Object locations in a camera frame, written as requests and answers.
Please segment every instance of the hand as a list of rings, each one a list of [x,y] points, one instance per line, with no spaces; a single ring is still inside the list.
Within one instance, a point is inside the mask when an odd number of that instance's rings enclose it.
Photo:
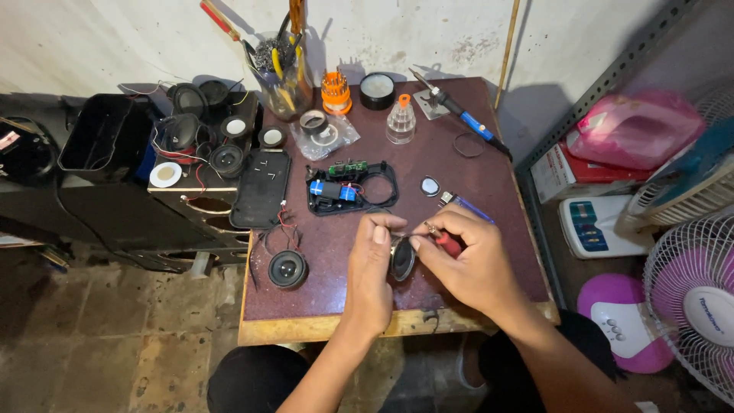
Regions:
[[[426,222],[462,238],[467,248],[453,259],[434,243],[421,224],[410,244],[418,258],[459,301],[483,312],[497,324],[529,301],[515,280],[499,229],[466,208],[449,204]]]
[[[364,214],[349,254],[346,300],[340,326],[363,334],[369,340],[387,329],[393,314],[393,289],[387,282],[388,228],[399,229],[406,224],[406,220],[395,215]]]

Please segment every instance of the floor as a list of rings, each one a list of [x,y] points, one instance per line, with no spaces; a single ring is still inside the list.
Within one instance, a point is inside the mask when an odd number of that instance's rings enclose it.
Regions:
[[[0,251],[0,406],[4,412],[207,412],[206,383],[236,346],[241,269],[209,279],[112,264],[62,275]],[[455,373],[460,336],[377,340],[340,413],[472,412],[484,391]],[[661,412],[680,408],[671,375],[619,384]]]

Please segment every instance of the maroon table top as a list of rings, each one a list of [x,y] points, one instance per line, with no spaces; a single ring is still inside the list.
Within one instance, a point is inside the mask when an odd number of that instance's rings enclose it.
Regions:
[[[495,135],[498,133],[490,97],[484,80],[479,77],[437,80],[438,87],[448,91],[478,121]],[[538,263],[523,207],[517,197],[512,178],[512,166],[503,154],[487,145],[478,157],[466,159],[453,148],[454,137],[470,129],[454,115],[445,115],[428,121],[412,94],[423,90],[418,82],[396,84],[398,96],[411,95],[417,126],[415,137],[405,145],[394,145],[385,137],[389,109],[375,112],[359,103],[358,86],[351,88],[353,106],[347,118],[361,138],[341,148],[326,159],[311,162],[301,155],[294,139],[288,133],[285,150],[293,158],[288,190],[287,209],[302,232],[301,251],[308,262],[309,274],[295,290],[280,290],[270,282],[267,266],[272,256],[262,245],[252,251],[251,270],[258,288],[247,280],[244,302],[244,320],[273,320],[313,317],[342,313],[346,295],[346,266],[361,212],[331,215],[319,218],[308,211],[305,189],[306,165],[328,169],[334,162],[349,158],[365,160],[369,164],[382,160],[395,170],[399,200],[390,211],[408,220],[408,231],[439,210],[438,196],[428,198],[420,191],[420,180],[429,175],[438,180],[443,191],[461,195],[494,219],[502,232],[512,268],[520,286],[534,302],[549,301],[545,275]],[[321,93],[316,91],[316,107],[321,107]],[[288,125],[278,121],[266,110],[264,126]],[[368,194],[382,188],[375,182],[366,184]],[[286,248],[287,237],[281,231],[268,236],[268,247],[273,253]],[[443,285],[420,262],[403,282],[388,277],[395,295],[394,308],[438,309],[458,304]]]

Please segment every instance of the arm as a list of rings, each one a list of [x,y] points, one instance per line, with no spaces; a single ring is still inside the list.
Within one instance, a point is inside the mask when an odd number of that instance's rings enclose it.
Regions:
[[[277,413],[336,412],[344,387],[372,342],[390,324],[393,290],[387,283],[390,233],[407,222],[365,214],[349,255],[344,313],[331,340]]]
[[[548,412],[639,412],[532,306],[515,280],[496,226],[452,204],[428,221],[459,235],[467,248],[452,259],[425,237],[414,236],[410,243],[418,257],[456,298],[507,333]],[[425,225],[414,231],[427,233]]]

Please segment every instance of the tool holder cup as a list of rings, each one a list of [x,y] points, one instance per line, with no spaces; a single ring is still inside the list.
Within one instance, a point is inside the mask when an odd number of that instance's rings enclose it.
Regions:
[[[245,46],[245,53],[247,55],[247,65],[260,84],[263,102],[278,119],[290,122],[297,120],[313,107],[313,82],[306,63],[305,51],[300,46],[302,43],[299,43],[292,54],[289,54],[287,52],[291,50],[295,36],[287,32],[283,34],[284,38],[277,42],[275,41],[276,35],[276,32],[263,33],[262,38],[264,40],[251,43],[252,48],[250,50],[258,49],[258,46],[263,42],[281,46],[281,48],[285,47],[286,55],[292,57],[279,62],[278,70],[268,70],[263,64],[261,54],[252,56],[247,51],[247,46]]]

